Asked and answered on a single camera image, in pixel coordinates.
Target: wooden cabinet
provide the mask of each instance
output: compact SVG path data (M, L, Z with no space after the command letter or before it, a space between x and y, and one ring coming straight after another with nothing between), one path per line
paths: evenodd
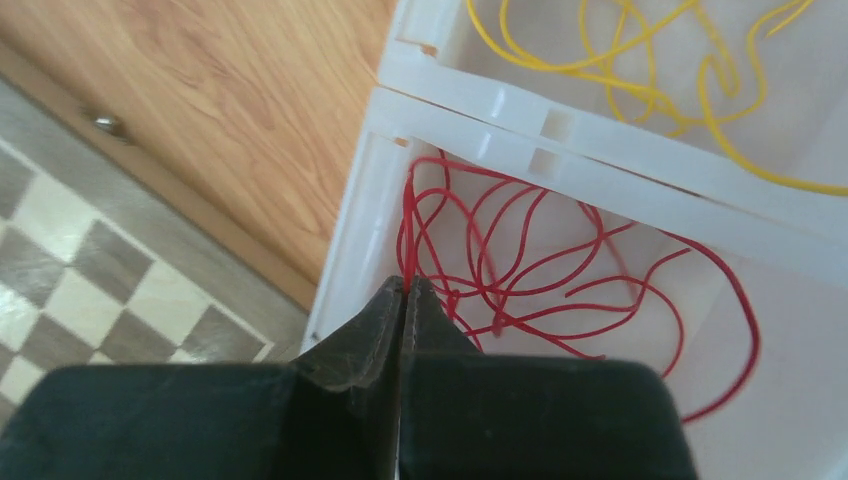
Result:
M0 38L314 288L393 8L2 0Z

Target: floor tile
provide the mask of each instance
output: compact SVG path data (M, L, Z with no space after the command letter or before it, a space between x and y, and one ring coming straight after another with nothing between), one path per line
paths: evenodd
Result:
M162 363L176 349L162 334L126 310L100 346L100 351L118 363Z
M0 284L43 307L64 269L64 263L30 238L7 228L0 241Z
M15 352L0 345L0 377L6 373L6 369L9 368L13 358L15 358Z
M20 405L42 377L44 377L42 369L33 365L29 360L17 356L9 364L6 374L0 380L0 394L15 405Z
M97 212L64 185L46 175L30 185L12 224L56 258L70 262Z
M191 331L182 349L206 361L249 362L265 344L215 307L209 307Z
M0 284L0 344L17 352L36 320L38 309L18 292Z
M44 311L90 346L97 348L123 307L79 273L68 270Z
M42 370L53 370L67 365L84 365L94 349L49 315L41 315L20 353Z
M12 418L16 409L12 402L3 395L0 395L0 433L3 432L3 428L9 423L9 419Z
M0 218L11 218L32 177L32 170L0 152Z
M88 360L89 365L112 365L114 363L114 360L100 352L94 352L94 355Z
M125 303L151 263L123 236L97 221L83 240L73 265L92 283Z
M298 345L292 345L290 343L277 343L274 344L274 348L268 352L268 355L265 355L265 358L262 359L264 363L286 363L290 362L297 357L298 353L300 353L300 348Z
M203 362L204 362L203 358L195 357L195 356L191 355L190 353L186 352L185 350L183 350L181 348L178 348L177 351L174 352L173 355L171 355L171 358L168 359L168 363L196 364L196 363L203 363Z
M174 345L181 345L209 303L208 297L195 284L172 267L156 262L128 306Z

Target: gray tile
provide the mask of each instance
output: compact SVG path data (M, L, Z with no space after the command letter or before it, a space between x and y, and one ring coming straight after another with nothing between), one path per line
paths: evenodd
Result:
M5 345L0 344L0 378L6 373L6 369L9 368L9 364L12 363L13 358L15 358L15 352L6 348Z
M6 397L0 395L0 433L6 428L6 424L9 423L9 419L14 415L16 408Z
M268 352L268 355L262 359L263 363L288 363L297 357L300 353L300 345L292 345L291 343L277 343Z
M182 349L209 362L253 360L264 344L246 332L230 317L215 307L209 307Z
M12 217L33 175L28 167L0 152L0 217Z
M65 365L84 365L93 353L94 349L87 343L46 314L38 318L29 338L21 347L21 356L44 370Z
M147 255L97 221L83 240L73 265L104 292L126 303L151 263Z
M100 351L116 363L163 363L176 350L175 345L127 310L100 346Z
M35 242L9 228L0 243L0 283L44 307L59 282L65 264Z

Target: white plastic crate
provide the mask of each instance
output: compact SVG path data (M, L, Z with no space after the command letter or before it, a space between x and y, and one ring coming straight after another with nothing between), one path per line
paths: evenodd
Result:
M395 245L404 181L411 162L436 148L604 209L610 222L629 218L717 248L736 266L749 292L764 350L742 393L725 409L686 428L703 478L830 480L848 475L848 414L842 401L848 377L841 372L848 342L848 322L841 313L848 308L848 296L833 285L848 284L848 251L794 227L574 155L556 141L508 132L382 88L375 89L362 127L304 350L357 313L388 275L399 273ZM435 176L416 178L418 190L428 182L441 185ZM460 182L454 190L473 196L479 188ZM566 215L563 208L557 211ZM556 222L545 228L562 235L589 233L563 230ZM431 233L441 242L458 235L450 224ZM622 238L619 248L649 265L668 253L669 242L645 229ZM796 253L787 256L788 251ZM672 296L689 330L681 362L667 381L680 411L690 412L723 392L738 374L747 353L747 330L726 281L707 262L670 263L654 282ZM642 318L671 321L657 302L642 308ZM463 311L466 318L475 317L473 309ZM622 335L583 347L661 368L672 350L668 334L673 327L657 323L649 328L650 334L622 330L617 332ZM514 333L483 340L488 351L555 353Z
M481 19L499 40L500 3L476 1ZM530 52L552 62L585 58L576 28L578 3L513 0L511 31ZM611 38L619 14L616 4L589 3L590 32L595 38ZM649 22L658 21L681 3L634 2ZM719 111L736 111L756 96L745 53L748 28L786 1L701 3L725 36L743 82L736 99L720 101L717 92L711 99ZM843 133L848 123L848 64L840 60L848 41L846 24L848 3L819 1L788 28L761 42L768 98L753 115L723 127L756 163L779 173L848 186L848 162L842 159L848 151L848 136ZM656 35L654 45L659 85L684 113L699 115L693 85L711 45L695 15L690 11L676 19ZM643 50L634 48L617 61L616 71L623 78L646 78L645 59ZM703 127L671 140L659 134L671 130L667 122L640 128L613 120L603 87L527 70L494 54L474 30L465 0L401 0L379 81L531 139L553 141L567 152L848 246L844 216L848 199L766 182L725 158ZM792 255L794 250L784 254Z

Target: white tile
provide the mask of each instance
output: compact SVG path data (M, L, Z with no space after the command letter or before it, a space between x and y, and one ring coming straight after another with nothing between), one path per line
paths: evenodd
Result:
M259 353L256 354L256 357L253 358L253 361L261 362L262 360L265 360L265 357L267 357L268 354L271 353L271 350L274 349L274 346L275 345L273 343L266 343L265 346L262 347L262 350L259 350Z
M74 270L66 270L44 311L94 348L118 320L123 307Z
M17 352L36 320L38 309L29 300L0 283L0 343Z
M88 361L89 365L111 365L113 363L115 363L114 360L100 352L94 352L94 355L91 356L91 360Z
M196 357L182 348L178 348L171 358L168 360L168 363L203 363L205 362L205 358Z
M0 393L15 405L20 405L43 376L43 370L24 357L17 356L9 364L3 380L0 380Z
M197 285L169 265L156 262L127 305L174 345L182 345L209 304L209 297Z
M37 175L11 222L56 258L70 262L97 216L67 187Z

